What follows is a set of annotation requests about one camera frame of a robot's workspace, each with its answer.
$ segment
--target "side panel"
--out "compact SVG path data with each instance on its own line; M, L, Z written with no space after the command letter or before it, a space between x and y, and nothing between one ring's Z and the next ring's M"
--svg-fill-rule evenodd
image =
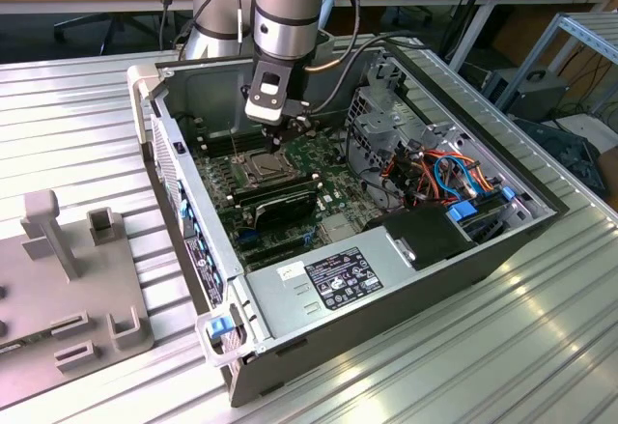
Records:
M519 233L330 325L323 325L275 352L253 358L248 364L239 361L239 372L233 377L230 390L232 406L240 407L265 395L334 356L482 281L504 262L506 256L540 236L555 219L556 216L553 216L527 233Z

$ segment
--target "motherboard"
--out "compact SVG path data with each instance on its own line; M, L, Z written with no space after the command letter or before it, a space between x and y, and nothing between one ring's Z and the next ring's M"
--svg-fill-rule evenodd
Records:
M358 234L382 214L341 155L340 135L302 136L274 154L264 148L243 152L246 140L230 135L226 155L210 156L206 144L194 151L198 172L247 270Z

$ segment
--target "blue cable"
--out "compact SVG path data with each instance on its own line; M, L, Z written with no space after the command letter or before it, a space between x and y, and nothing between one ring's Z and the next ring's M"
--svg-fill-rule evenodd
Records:
M454 161L462 169L463 173L465 174L465 178L467 179L467 181L470 183L470 185L476 191L477 194L481 194L484 192L483 187L481 187L480 185L478 185L478 183L476 183L476 181L474 181L474 178L472 178L472 175L470 175L470 172L467 170L464 163L458 158L454 156L450 156L450 155L441 156L434 163L434 176L435 176L435 180L437 181L440 187L442 187L444 190L446 190L447 192L450 192L455 197L457 197L457 200L462 200L462 196L455 189L447 186L442 181L442 178L440 176L439 163L442 160L446 160L446 159Z

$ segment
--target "sticker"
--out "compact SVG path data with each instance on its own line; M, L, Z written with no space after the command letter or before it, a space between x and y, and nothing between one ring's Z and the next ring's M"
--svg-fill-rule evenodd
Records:
M184 245L188 251L193 265L197 269L197 275L204 287L211 306L220 305L223 302L223 284L217 274L216 267L210 255L205 255L198 238L184 240Z
M301 261L290 263L284 267L277 268L277 272L282 281L287 281L293 277L302 276L305 273L305 266Z
M304 270L330 310L341 308L383 287L358 247L307 265Z

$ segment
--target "robotic arm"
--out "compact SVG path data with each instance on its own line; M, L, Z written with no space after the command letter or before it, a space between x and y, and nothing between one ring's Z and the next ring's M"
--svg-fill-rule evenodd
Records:
M197 14L205 0L193 1ZM283 122L302 111L304 68L313 58L322 8L323 0L211 0L189 37L187 58L238 55L252 23L255 68L245 112L265 125L272 151L286 129Z

